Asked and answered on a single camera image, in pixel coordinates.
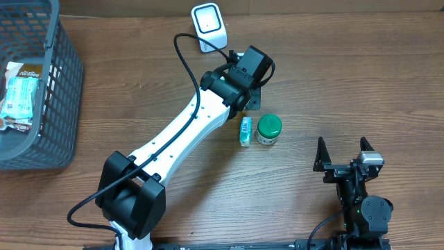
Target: gray basket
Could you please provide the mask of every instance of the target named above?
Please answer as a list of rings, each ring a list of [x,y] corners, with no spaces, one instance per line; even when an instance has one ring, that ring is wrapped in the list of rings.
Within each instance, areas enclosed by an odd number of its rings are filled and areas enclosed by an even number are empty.
[[[0,0],[0,98],[10,61],[43,64],[32,129],[0,131],[0,169],[66,167],[74,157],[83,66],[57,0]]]

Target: green lid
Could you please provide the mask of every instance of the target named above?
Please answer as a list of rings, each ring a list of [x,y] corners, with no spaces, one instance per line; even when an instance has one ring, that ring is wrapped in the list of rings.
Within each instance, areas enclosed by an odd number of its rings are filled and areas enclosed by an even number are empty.
[[[282,122],[273,114],[264,115],[257,124],[257,132],[267,139],[276,138],[281,130]]]

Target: wood grain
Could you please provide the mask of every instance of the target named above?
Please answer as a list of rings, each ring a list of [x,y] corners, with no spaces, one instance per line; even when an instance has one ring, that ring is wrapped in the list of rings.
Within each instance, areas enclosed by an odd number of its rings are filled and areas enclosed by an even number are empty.
[[[190,16],[202,0],[60,0],[63,15],[90,17]],[[215,0],[222,15],[439,11],[443,0]]]
[[[311,170],[318,136],[334,163],[355,157],[366,136],[386,159],[367,187],[394,203],[386,236],[394,249],[442,249],[444,14],[256,15],[225,22],[229,49],[253,44],[274,59],[262,109],[246,115],[255,124],[275,113],[283,132],[271,147],[242,148],[238,116],[209,135],[166,189],[167,212],[153,237],[182,244],[307,238],[339,209],[335,186]],[[109,232],[70,226],[68,210],[97,189],[114,150],[129,154],[142,146],[193,95],[172,41],[192,32],[189,18],[63,24],[86,72],[76,157],[66,169],[0,172],[0,249],[112,244]],[[223,62],[199,53],[193,40],[179,43],[196,78]],[[94,204],[75,218],[106,223]],[[332,223],[316,237],[340,227]]]

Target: wooden table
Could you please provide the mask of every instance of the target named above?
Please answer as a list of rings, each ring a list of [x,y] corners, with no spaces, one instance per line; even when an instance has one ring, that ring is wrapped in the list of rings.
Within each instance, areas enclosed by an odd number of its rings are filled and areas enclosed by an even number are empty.
[[[366,136],[385,157],[369,194],[390,199],[394,249],[444,244],[444,14],[442,12],[225,17],[228,49],[253,44],[276,63],[256,125],[279,115],[278,142],[238,142],[241,115],[209,135],[167,191],[157,241],[279,242],[307,238],[339,209],[335,186],[312,171],[319,136],[333,163]],[[75,161],[66,169],[0,173],[0,249],[80,249],[112,244],[108,231],[75,228],[68,210],[97,189],[105,159],[157,135],[194,89],[173,48],[189,17],[63,20],[86,77]],[[180,48],[200,78],[223,63]],[[107,224],[88,204],[75,219]],[[342,227],[337,220],[316,237]]]

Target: jar with green lid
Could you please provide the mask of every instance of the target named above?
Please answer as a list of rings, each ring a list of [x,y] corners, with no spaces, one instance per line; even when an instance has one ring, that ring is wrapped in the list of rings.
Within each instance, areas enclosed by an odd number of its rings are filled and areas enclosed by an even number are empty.
[[[279,117],[268,114],[264,115],[257,123],[255,136],[258,142],[271,145],[276,142],[281,130],[282,122]]]

